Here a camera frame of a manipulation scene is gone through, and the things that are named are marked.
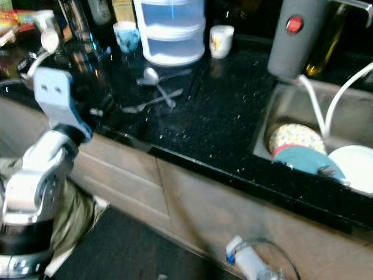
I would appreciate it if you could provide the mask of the metal fork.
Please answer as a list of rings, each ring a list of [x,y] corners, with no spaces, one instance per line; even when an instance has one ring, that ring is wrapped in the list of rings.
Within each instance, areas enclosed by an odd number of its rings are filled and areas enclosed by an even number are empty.
[[[141,112],[144,110],[147,106],[150,104],[155,104],[157,102],[166,100],[168,97],[176,97],[183,93],[183,89],[175,90],[171,93],[166,94],[165,97],[157,97],[156,99],[153,99],[151,101],[144,102],[142,104],[136,105],[136,106],[128,106],[128,107],[120,107],[120,111],[127,114],[137,114],[138,112]]]

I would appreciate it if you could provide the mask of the camouflage cloth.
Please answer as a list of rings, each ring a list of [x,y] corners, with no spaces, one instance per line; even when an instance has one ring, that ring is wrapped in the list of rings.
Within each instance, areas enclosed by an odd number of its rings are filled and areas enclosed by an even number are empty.
[[[108,206],[109,202],[89,194],[72,179],[66,179],[54,219],[53,257],[58,258],[82,242]]]

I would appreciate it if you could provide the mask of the white plastic ladle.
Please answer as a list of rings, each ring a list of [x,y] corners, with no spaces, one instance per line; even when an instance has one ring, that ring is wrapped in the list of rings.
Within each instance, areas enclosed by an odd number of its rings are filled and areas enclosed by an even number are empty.
[[[38,67],[45,61],[45,59],[52,56],[59,47],[58,33],[54,30],[45,30],[40,36],[41,51],[37,54],[37,58],[30,64],[29,69],[26,72],[27,77],[32,77]]]

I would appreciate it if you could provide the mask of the colourful snack packet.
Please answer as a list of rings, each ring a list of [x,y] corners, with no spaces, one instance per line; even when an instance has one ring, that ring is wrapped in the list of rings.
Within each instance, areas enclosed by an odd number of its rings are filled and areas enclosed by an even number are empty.
[[[16,39],[18,34],[34,30],[33,10],[1,10],[0,12],[0,46]]]

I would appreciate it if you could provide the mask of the brown drawer stack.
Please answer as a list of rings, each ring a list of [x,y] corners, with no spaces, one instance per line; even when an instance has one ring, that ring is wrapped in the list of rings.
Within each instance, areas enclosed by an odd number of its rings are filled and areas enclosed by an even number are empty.
[[[170,227],[157,160],[151,155],[95,136],[80,147],[73,179],[112,207],[151,226]]]

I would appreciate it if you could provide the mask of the clear drinking glass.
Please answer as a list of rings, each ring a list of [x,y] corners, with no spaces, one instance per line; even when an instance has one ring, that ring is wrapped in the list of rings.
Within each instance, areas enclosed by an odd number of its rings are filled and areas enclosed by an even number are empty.
[[[58,0],[73,37],[83,45],[87,53],[96,50],[95,40],[87,24],[85,12],[78,0]]]

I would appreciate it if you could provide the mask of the blue mug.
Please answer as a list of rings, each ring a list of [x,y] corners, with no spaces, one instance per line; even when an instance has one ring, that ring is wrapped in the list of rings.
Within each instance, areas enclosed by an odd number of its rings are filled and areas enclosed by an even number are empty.
[[[136,22],[121,21],[115,23],[112,28],[122,53],[133,53],[138,49],[141,37]]]

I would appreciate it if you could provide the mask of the yellow box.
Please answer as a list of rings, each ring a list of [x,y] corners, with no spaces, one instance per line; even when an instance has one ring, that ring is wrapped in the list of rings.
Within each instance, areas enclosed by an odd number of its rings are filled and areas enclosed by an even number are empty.
[[[111,0],[117,22],[136,22],[133,0]]]

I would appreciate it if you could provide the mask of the white printed mug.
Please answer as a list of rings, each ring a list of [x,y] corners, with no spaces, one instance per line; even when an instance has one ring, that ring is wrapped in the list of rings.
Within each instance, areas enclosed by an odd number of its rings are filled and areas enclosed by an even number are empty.
[[[231,51],[235,28],[232,26],[213,26],[209,32],[210,55],[222,59]]]

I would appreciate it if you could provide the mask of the brown cabinet door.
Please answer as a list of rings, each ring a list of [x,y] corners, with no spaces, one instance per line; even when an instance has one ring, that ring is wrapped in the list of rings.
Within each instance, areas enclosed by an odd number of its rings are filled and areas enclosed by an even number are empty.
[[[373,280],[373,234],[347,235],[206,177],[158,160],[179,240],[220,262],[234,237],[264,237],[280,246],[303,280]]]

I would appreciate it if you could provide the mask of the teal plate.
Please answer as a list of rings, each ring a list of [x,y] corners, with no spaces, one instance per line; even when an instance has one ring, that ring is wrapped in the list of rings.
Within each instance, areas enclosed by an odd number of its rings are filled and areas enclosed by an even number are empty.
[[[273,156],[274,161],[279,161],[293,170],[299,170],[312,175],[324,176],[344,180],[343,171],[327,155],[305,146],[287,146],[279,149]]]

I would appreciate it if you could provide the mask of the grey thermos jug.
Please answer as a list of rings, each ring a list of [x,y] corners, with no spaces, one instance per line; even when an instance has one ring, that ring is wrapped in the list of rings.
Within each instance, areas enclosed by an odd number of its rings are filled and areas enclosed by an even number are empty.
[[[301,74],[329,7],[330,0],[283,0],[268,62],[270,74],[285,80]]]

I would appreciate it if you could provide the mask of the stainless steel sink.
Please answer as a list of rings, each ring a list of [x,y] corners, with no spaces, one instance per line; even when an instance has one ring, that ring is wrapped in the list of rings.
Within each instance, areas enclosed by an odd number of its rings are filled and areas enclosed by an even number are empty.
[[[324,139],[327,156],[344,146],[373,148],[373,93],[346,90],[334,109],[327,134],[322,133],[318,119],[306,88],[278,83],[270,96],[266,112],[259,120],[254,138],[254,155],[274,160],[269,152],[268,141],[271,133],[283,124],[301,124],[314,129]],[[352,189],[346,179],[332,179]]]

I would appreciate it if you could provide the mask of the white bowl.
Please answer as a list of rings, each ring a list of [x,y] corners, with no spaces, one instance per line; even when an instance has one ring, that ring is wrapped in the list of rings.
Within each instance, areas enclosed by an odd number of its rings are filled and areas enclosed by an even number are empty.
[[[341,169],[349,187],[373,195],[373,148],[344,146],[331,152],[329,158]]]

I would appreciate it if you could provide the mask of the chrome faucet spout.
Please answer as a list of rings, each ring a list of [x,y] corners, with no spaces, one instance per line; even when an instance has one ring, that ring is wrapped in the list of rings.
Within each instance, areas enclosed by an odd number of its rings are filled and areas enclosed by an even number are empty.
[[[344,5],[348,5],[351,7],[359,8],[360,10],[364,10],[367,14],[366,19],[366,27],[373,26],[373,3],[367,2],[365,0],[333,0],[334,2],[338,2]]]

